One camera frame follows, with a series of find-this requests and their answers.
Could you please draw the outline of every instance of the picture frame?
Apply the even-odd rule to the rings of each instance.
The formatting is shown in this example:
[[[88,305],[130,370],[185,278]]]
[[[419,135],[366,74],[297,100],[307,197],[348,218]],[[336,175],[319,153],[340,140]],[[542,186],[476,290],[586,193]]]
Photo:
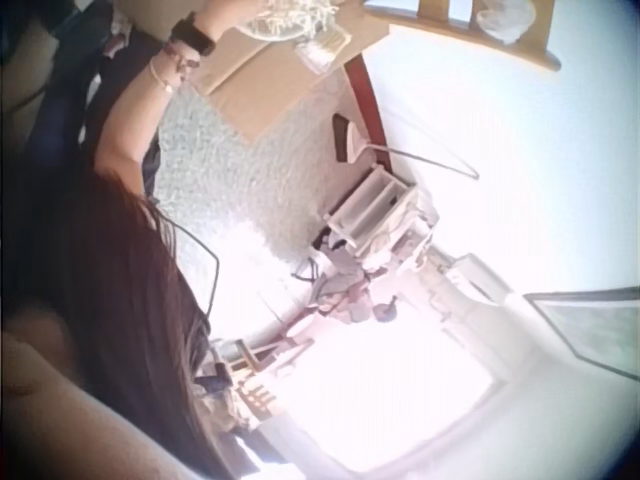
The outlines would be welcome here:
[[[577,358],[640,381],[640,287],[524,297]]]

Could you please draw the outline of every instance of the plastic bag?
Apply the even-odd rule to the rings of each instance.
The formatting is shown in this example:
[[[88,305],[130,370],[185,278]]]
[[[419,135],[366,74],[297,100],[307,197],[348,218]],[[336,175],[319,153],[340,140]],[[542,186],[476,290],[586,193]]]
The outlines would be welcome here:
[[[331,69],[349,42],[351,35],[340,25],[332,23],[312,39],[298,43],[295,51],[312,72],[322,75]]]
[[[531,0],[484,0],[487,10],[478,12],[478,25],[487,34],[504,42],[516,42],[536,20]]]

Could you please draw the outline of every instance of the brown hair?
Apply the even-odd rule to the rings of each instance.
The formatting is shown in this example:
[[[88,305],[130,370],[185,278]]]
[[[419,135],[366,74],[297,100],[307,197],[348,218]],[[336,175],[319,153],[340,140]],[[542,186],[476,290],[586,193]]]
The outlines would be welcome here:
[[[55,311],[90,394],[191,469],[230,478],[191,391],[209,325],[173,229],[116,178],[81,169],[55,183],[20,237],[5,304]]]

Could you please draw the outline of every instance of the white cabinet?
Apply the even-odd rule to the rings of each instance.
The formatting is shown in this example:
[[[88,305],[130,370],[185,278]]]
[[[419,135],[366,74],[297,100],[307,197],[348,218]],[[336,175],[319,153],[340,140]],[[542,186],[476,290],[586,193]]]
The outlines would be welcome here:
[[[357,190],[333,215],[326,215],[327,225],[348,244],[348,250],[361,256],[371,242],[388,235],[393,246],[418,216],[419,194],[416,187],[376,165]]]

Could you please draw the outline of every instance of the wooden chair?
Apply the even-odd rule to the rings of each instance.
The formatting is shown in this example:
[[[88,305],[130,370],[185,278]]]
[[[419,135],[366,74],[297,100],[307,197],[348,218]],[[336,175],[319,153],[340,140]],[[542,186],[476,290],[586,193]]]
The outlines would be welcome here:
[[[236,392],[259,421],[263,422],[284,411],[278,398],[264,384],[261,374],[277,376],[283,369],[293,368],[296,359],[313,344],[313,340],[298,345],[284,339],[252,350],[243,340],[236,342],[243,357],[231,365],[237,377]]]
[[[368,6],[366,9],[369,15],[393,25],[493,48],[552,71],[560,70],[560,61],[547,51],[555,0],[531,0],[536,7],[536,20],[512,45],[504,45],[500,40],[484,33],[478,26],[477,13],[487,9],[483,0],[473,0],[471,18],[467,22],[449,18],[449,0],[419,1],[419,8],[415,13],[387,7]]]

